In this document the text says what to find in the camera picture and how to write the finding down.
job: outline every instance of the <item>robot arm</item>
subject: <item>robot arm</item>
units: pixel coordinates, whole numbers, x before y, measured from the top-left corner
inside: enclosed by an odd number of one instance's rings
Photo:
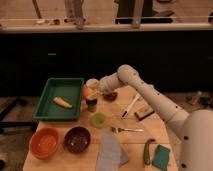
[[[213,111],[197,110],[189,115],[180,106],[146,84],[138,72],[129,65],[122,65],[116,73],[102,78],[99,90],[107,94],[125,85],[135,88],[181,139],[180,171],[213,170]]]
[[[181,128],[189,114],[145,83],[131,66],[122,65],[118,68],[117,73],[102,78],[99,82],[99,89],[107,94],[124,85],[135,88],[174,133],[179,138],[181,137]]]

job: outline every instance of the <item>cabinet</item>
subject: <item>cabinet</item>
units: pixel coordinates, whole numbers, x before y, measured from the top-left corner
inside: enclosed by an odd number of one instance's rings
[[[49,77],[101,78],[130,64],[161,91],[212,90],[213,31],[0,34],[0,96],[40,95]]]

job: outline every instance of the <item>teal box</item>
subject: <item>teal box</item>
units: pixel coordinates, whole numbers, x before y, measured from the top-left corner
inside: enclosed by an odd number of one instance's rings
[[[34,118],[46,121],[78,120],[84,86],[83,78],[49,78],[37,105]],[[66,109],[53,100],[61,97],[73,107]]]

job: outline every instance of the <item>gray cloth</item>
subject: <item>gray cloth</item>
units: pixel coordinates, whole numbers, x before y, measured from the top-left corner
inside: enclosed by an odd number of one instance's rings
[[[129,158],[113,133],[106,133],[102,139],[98,154],[96,171],[116,171],[128,162]]]

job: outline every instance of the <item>wooden table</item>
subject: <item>wooden table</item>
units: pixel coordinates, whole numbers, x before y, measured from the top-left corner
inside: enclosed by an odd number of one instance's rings
[[[90,124],[90,118],[94,113],[87,111],[85,101],[82,101],[81,114],[77,122],[39,122],[38,129],[52,126],[58,129],[61,136],[61,144],[57,151],[47,160],[38,160],[29,152],[24,164],[24,171],[95,171],[96,161],[99,152],[99,145],[102,135],[110,131],[110,126],[122,128],[143,128],[144,132],[121,132],[116,134],[118,141],[129,156],[129,162],[122,165],[119,171],[158,171],[154,166],[143,164],[144,144],[149,138],[155,138],[156,143],[150,145],[150,156],[153,159],[157,144],[168,147],[170,160],[168,171],[177,171],[172,148],[164,123],[157,114],[153,114],[142,122],[138,122],[134,112],[148,105],[145,100],[137,101],[126,119],[121,119],[121,113],[131,102],[135,90],[131,87],[123,87],[116,90],[118,98],[114,102],[107,102],[102,97],[98,99],[96,112],[105,114],[105,126],[102,129],[94,128]],[[63,148],[63,138],[66,132],[75,126],[86,127],[91,133],[91,144],[88,149],[81,154],[72,154]]]

